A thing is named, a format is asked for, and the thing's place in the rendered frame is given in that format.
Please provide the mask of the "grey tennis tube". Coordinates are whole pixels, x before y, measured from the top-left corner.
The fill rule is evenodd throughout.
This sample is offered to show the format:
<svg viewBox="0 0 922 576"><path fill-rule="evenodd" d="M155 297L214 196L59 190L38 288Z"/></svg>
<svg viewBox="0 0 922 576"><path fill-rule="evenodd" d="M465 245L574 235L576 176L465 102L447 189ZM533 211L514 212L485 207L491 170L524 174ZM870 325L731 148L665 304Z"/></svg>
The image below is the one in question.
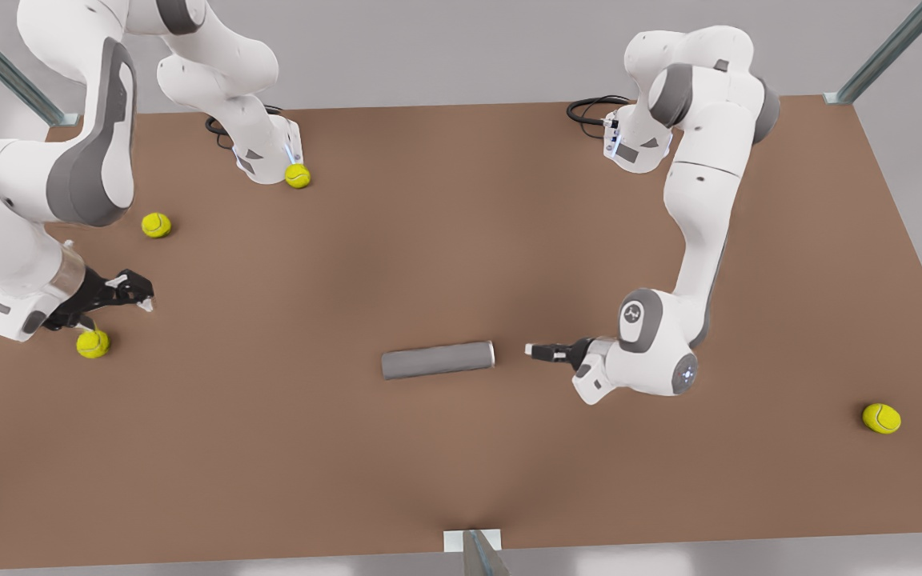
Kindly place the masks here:
<svg viewBox="0 0 922 576"><path fill-rule="evenodd" d="M465 342L445 346L387 351L382 354L385 380L493 368L493 342Z"/></svg>

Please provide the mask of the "silver frame post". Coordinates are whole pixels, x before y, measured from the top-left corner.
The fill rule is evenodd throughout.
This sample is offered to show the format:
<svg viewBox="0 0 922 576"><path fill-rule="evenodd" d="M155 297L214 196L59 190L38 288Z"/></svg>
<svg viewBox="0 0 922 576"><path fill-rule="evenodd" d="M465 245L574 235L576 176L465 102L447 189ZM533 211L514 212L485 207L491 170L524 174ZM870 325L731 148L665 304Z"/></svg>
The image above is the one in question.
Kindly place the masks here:
<svg viewBox="0 0 922 576"><path fill-rule="evenodd" d="M79 114L65 114L0 51L0 83L28 106L48 127L74 126Z"/></svg>
<svg viewBox="0 0 922 576"><path fill-rule="evenodd" d="M512 576L502 548L501 529L443 532L443 551L462 554L464 576Z"/></svg>
<svg viewBox="0 0 922 576"><path fill-rule="evenodd" d="M922 0L874 54L837 90L823 95L829 106L851 106L922 35Z"/></svg>

